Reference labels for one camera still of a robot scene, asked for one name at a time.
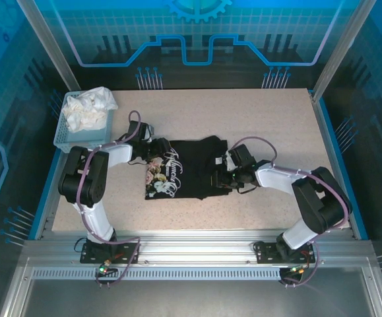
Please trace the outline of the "black printed t-shirt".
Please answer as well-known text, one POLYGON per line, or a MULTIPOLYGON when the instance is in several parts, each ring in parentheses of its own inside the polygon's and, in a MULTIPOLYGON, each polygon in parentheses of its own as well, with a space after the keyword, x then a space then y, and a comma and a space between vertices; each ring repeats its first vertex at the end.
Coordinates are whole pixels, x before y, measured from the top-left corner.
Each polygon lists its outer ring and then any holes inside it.
POLYGON ((219 167, 216 159, 225 154, 228 142, 213 135, 198 141, 171 141, 171 149, 148 161, 145 199, 205 199, 228 195, 231 189, 217 188, 211 176, 219 167))

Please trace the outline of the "light blue plastic basket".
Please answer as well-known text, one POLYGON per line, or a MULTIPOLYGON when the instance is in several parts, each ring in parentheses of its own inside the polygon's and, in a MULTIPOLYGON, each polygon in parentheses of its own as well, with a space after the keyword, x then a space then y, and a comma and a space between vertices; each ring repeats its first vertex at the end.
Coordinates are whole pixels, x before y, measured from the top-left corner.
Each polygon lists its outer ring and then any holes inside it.
MULTIPOLYGON (((66 93, 62 107, 66 104, 68 96, 78 96, 80 93, 85 91, 76 91, 66 93)), ((72 133, 67 129, 66 119, 63 113, 59 115, 59 121, 57 123, 57 128, 55 136, 53 139, 53 144, 63 151, 68 153, 72 147, 80 146, 86 147, 88 149, 93 149, 98 145, 108 143, 111 140, 111 124, 113 120, 113 114, 115 110, 111 110, 108 114, 107 125, 104 129, 92 130, 92 131, 79 131, 77 133, 72 133)))

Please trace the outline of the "crumpled white cloth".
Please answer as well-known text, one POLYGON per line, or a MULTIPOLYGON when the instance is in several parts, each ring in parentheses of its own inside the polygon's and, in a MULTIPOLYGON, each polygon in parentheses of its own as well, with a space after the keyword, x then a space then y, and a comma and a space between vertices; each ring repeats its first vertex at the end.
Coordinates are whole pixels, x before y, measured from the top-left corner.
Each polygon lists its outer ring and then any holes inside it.
POLYGON ((78 96, 68 96, 61 112, 65 116, 67 129, 77 133, 104 129, 109 112, 117 109, 112 91, 106 87, 97 87, 78 96))

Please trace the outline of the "blue table edge strip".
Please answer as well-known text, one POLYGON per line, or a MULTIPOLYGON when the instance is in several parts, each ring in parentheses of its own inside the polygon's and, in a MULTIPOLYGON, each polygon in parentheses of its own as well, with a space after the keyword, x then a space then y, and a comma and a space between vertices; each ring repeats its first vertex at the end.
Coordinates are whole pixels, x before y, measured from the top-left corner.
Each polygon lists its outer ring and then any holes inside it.
POLYGON ((350 216, 349 223, 352 231, 354 232, 354 236, 358 240, 368 240, 369 236, 360 213, 358 202, 356 201, 354 190, 350 183, 349 175, 342 157, 342 152, 338 146, 338 141, 334 133, 330 115, 322 98, 313 103, 313 109, 334 176, 352 204, 352 214, 350 216))
POLYGON ((49 168, 48 176, 28 235, 28 240, 39 240, 42 238, 43 232, 46 229, 48 217, 51 217, 51 214, 55 210, 53 205, 59 197, 57 185, 61 175, 64 158, 65 154, 57 149, 49 168))

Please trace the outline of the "small circuit board with LEDs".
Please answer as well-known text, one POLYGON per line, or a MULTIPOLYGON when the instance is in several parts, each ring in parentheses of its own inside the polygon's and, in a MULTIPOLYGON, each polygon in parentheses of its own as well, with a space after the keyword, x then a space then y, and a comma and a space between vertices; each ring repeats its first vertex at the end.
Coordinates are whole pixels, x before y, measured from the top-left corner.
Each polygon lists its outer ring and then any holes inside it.
POLYGON ((116 268, 111 267, 111 262, 104 262, 98 267, 96 277, 99 279, 103 277, 114 277, 117 272, 118 270, 116 268))
POLYGON ((305 270, 309 269, 309 264, 301 264, 295 267, 280 268, 280 278, 284 283, 299 283, 305 270))

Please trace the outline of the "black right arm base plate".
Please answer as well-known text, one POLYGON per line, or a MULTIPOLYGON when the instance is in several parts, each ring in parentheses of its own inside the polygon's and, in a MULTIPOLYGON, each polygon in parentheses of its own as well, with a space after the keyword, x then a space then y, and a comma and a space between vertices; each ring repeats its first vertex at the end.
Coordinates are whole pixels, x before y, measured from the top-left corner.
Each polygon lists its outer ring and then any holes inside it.
POLYGON ((258 264, 314 264, 315 252, 311 244, 304 244, 298 249, 277 242, 257 241, 253 251, 258 264))

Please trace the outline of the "aluminium rail beam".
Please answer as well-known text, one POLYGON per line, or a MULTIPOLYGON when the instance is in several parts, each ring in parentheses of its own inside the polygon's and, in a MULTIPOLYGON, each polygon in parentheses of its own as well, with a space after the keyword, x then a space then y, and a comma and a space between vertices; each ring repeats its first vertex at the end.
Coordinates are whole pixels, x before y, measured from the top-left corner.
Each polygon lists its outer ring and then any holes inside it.
MULTIPOLYGON (((254 267, 252 245, 274 242, 279 230, 120 230, 120 238, 140 237, 139 265, 149 267, 254 267)), ((40 240, 25 242, 19 265, 77 267, 74 243, 83 231, 47 231, 40 240)), ((373 244, 355 240, 350 229, 325 233, 316 240, 319 266, 367 267, 376 264, 373 244)))

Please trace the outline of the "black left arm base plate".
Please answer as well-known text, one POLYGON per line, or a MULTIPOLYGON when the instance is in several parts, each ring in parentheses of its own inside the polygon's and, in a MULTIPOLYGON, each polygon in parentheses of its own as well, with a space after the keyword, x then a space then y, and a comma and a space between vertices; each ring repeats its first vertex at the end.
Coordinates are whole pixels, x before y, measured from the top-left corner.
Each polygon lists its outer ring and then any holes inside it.
POLYGON ((110 260, 113 264, 127 264, 137 243, 126 244, 97 244, 87 240, 82 246, 80 263, 102 264, 110 260))

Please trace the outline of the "aluminium frame post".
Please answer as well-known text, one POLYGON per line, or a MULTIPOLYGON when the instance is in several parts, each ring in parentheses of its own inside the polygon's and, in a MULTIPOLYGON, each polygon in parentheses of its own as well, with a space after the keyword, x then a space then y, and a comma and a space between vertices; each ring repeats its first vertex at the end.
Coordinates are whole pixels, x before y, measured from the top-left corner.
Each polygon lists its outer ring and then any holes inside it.
POLYGON ((16 1, 67 88, 70 91, 80 90, 80 85, 35 0, 16 1))
POLYGON ((369 16, 376 0, 360 0, 350 17, 340 40, 334 48, 328 62, 320 74, 311 93, 312 104, 319 103, 320 98, 334 77, 348 50, 352 47, 356 36, 369 16))

